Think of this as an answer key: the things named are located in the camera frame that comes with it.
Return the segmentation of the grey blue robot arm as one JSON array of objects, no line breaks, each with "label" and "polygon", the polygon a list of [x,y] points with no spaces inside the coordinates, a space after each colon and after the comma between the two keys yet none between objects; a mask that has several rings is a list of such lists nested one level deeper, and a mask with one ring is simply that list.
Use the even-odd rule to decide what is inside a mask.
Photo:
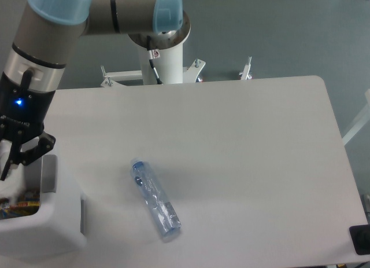
[{"label": "grey blue robot arm", "polygon": [[27,0],[1,74],[1,180],[54,148],[44,119],[82,35],[177,31],[183,16],[183,0]]}]

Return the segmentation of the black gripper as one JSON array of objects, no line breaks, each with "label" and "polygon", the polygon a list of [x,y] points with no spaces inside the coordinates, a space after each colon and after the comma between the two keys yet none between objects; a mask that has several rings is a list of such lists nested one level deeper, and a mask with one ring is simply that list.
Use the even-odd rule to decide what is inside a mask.
[{"label": "black gripper", "polygon": [[[50,152],[56,138],[44,132],[44,119],[55,95],[22,88],[1,76],[1,140],[12,142],[1,173],[4,181],[12,165],[27,166]],[[39,137],[37,146],[22,152],[24,143]]]}]

